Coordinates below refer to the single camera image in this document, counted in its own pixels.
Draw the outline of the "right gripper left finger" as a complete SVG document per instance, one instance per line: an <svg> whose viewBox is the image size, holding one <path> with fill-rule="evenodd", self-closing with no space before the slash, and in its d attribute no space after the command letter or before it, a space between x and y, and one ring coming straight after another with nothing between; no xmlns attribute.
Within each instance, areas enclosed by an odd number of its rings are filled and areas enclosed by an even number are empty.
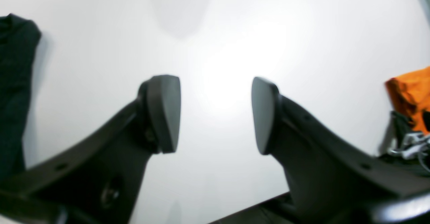
<svg viewBox="0 0 430 224"><path fill-rule="evenodd" d="M146 80L93 134L2 181L1 223L127 224L152 155L176 151L180 118L180 78Z"/></svg>

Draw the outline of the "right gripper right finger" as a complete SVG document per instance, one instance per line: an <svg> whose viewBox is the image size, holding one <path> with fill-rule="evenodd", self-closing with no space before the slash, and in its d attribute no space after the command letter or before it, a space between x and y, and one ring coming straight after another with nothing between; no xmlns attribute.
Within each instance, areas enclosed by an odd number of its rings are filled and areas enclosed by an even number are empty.
<svg viewBox="0 0 430 224"><path fill-rule="evenodd" d="M257 148L289 187L264 208L294 224L429 223L429 178L345 142L269 80L253 79L251 99Z"/></svg>

